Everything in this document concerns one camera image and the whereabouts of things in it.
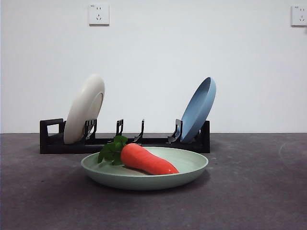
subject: dish rack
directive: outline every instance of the dish rack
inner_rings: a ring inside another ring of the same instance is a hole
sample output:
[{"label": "dish rack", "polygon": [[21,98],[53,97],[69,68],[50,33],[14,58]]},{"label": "dish rack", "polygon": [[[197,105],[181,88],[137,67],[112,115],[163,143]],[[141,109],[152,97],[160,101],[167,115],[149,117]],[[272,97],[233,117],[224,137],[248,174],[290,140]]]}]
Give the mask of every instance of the dish rack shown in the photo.
[{"label": "dish rack", "polygon": [[[113,138],[96,138],[97,119],[87,120],[84,124],[84,135],[82,139],[73,144],[64,143],[65,123],[62,118],[40,121],[39,146],[40,154],[80,154],[99,152],[103,145],[113,141]],[[142,120],[141,132],[134,138],[128,138],[127,143],[136,143],[141,146],[167,147],[183,150],[190,150],[198,153],[210,153],[210,122],[205,121],[199,133],[190,143],[181,143],[182,121],[176,119],[175,131],[172,135],[164,137],[145,137],[144,119]],[[48,133],[48,126],[59,125],[59,132],[56,134]],[[124,120],[116,122],[116,134],[122,135]]]}]

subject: orange carrot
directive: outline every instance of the orange carrot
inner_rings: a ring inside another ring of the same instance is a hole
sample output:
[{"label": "orange carrot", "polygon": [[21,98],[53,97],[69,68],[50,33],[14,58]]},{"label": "orange carrot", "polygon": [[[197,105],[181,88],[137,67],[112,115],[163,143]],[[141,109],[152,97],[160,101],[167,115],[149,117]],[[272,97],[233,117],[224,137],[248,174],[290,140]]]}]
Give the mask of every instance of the orange carrot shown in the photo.
[{"label": "orange carrot", "polygon": [[170,162],[134,143],[124,146],[120,159],[126,166],[141,169],[153,175],[179,173]]}]

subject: electrical socket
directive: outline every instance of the electrical socket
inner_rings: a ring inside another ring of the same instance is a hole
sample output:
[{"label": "electrical socket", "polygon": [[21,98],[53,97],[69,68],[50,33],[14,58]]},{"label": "electrical socket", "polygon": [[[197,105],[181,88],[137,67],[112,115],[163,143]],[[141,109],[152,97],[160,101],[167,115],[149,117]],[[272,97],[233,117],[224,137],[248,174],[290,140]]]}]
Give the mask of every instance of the electrical socket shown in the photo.
[{"label": "electrical socket", "polygon": [[292,6],[292,26],[307,26],[307,6]]},{"label": "electrical socket", "polygon": [[109,5],[91,4],[88,7],[89,25],[109,25]]}]

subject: green leaf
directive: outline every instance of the green leaf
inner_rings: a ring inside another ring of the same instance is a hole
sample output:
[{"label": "green leaf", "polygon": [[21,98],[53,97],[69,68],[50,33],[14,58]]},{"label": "green leaf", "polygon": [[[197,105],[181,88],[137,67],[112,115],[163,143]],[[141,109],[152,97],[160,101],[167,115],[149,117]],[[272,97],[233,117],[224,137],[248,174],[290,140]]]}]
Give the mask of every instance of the green leaf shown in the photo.
[{"label": "green leaf", "polygon": [[115,136],[114,142],[107,143],[103,146],[98,154],[97,162],[101,163],[103,159],[112,161],[112,165],[122,165],[120,160],[120,152],[126,145],[128,138],[124,136]]},{"label": "green leaf", "polygon": [[122,146],[124,146],[126,144],[126,142],[128,141],[128,138],[124,137],[124,136],[115,136],[114,137],[114,142],[115,143],[118,143],[120,142],[122,144]]},{"label": "green leaf", "polygon": [[123,162],[121,162],[121,159],[120,159],[120,152],[116,152],[114,154],[114,160],[112,162],[112,165],[122,165]]},{"label": "green leaf", "polygon": [[112,161],[114,159],[114,152],[106,152],[105,153],[105,159]]},{"label": "green leaf", "polygon": [[109,150],[110,152],[115,152],[116,151],[115,143],[114,142],[107,143],[104,145],[103,149]]},{"label": "green leaf", "polygon": [[123,149],[123,145],[121,144],[121,142],[115,143],[115,149],[116,151],[121,152],[121,150]]},{"label": "green leaf", "polygon": [[97,160],[98,164],[102,162],[104,157],[105,157],[105,154],[102,151],[100,151],[100,153],[98,155],[98,160]]}]

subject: white plate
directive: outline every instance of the white plate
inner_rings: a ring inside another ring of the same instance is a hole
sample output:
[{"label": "white plate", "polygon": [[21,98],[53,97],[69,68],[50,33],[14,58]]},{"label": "white plate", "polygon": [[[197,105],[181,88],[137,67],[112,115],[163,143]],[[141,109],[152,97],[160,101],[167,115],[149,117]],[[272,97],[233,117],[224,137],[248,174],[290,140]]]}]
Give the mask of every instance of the white plate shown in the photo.
[{"label": "white plate", "polygon": [[64,129],[64,143],[82,139],[86,120],[97,119],[105,95],[105,84],[98,74],[91,75],[76,96]]},{"label": "white plate", "polygon": [[172,163],[179,171],[175,174],[148,175],[147,173],[113,166],[109,161],[97,163],[99,153],[85,157],[81,165],[96,182],[114,188],[129,190],[158,190],[172,188],[195,180],[205,170],[208,159],[198,153],[163,147],[145,147],[152,154]]}]

